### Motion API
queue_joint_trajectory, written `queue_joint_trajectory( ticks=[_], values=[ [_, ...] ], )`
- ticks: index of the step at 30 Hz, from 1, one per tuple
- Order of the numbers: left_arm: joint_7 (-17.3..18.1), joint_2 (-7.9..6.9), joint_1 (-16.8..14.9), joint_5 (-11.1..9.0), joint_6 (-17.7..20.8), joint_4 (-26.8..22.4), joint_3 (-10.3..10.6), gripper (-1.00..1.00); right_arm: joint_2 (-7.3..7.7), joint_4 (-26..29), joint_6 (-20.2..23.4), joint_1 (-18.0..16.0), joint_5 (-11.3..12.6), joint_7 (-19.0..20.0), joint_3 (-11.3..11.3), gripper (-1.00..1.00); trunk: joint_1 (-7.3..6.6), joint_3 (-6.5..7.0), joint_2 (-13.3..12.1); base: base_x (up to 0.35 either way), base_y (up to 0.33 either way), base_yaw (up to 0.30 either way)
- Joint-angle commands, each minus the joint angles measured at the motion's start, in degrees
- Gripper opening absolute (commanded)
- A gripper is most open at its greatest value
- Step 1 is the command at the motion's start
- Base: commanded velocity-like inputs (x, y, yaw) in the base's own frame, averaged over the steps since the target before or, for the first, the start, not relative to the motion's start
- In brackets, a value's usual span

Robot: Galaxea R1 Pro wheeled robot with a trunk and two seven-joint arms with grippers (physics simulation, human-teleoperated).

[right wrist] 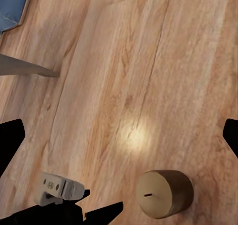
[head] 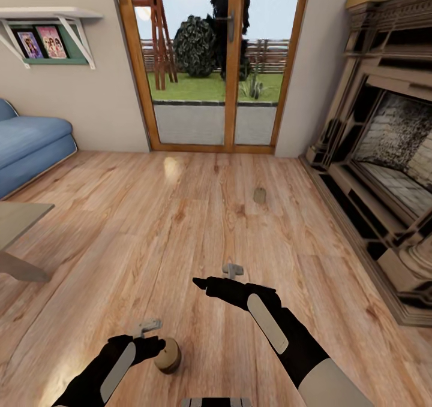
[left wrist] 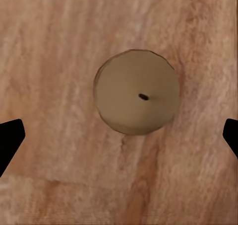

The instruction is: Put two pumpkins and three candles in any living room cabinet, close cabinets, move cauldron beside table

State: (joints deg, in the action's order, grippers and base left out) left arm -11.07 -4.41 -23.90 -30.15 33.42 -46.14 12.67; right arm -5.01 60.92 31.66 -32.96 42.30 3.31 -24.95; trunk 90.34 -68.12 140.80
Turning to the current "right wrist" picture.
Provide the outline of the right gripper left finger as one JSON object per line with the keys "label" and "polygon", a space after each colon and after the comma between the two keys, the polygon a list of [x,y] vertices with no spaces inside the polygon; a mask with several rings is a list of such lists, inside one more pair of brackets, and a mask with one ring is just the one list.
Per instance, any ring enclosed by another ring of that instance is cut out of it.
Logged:
{"label": "right gripper left finger", "polygon": [[25,138],[21,119],[0,124],[0,177]]}

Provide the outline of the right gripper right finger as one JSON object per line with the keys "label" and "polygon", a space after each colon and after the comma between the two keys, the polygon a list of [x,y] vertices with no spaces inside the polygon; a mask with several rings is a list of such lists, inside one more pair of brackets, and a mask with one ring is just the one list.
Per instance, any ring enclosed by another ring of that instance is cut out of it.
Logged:
{"label": "right gripper right finger", "polygon": [[223,137],[238,157],[238,120],[227,119],[224,125]]}

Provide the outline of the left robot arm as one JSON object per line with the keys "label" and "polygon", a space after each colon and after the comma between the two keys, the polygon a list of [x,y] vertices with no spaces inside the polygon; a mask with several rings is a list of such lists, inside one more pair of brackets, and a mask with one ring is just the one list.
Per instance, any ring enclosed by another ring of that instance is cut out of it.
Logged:
{"label": "left robot arm", "polygon": [[37,205],[0,220],[0,225],[109,225],[123,211],[123,202],[86,213],[76,205],[90,190],[75,180],[44,172],[34,200]]}

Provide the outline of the pillar candle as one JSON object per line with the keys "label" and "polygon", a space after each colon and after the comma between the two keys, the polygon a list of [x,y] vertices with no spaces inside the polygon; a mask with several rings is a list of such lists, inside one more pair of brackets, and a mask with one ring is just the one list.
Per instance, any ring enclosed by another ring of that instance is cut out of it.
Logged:
{"label": "pillar candle", "polygon": [[175,170],[145,172],[135,190],[141,210],[157,220],[185,211],[193,201],[193,192],[189,178]]}

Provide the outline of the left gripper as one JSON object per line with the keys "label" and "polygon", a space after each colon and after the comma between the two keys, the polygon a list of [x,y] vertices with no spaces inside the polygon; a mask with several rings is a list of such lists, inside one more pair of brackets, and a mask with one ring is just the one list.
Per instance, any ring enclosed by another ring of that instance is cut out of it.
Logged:
{"label": "left gripper", "polygon": [[[90,195],[85,190],[82,199]],[[80,200],[65,200],[62,204],[35,205],[12,214],[16,225],[109,225],[123,211],[123,202],[86,213],[83,220],[82,208],[76,205]]]}

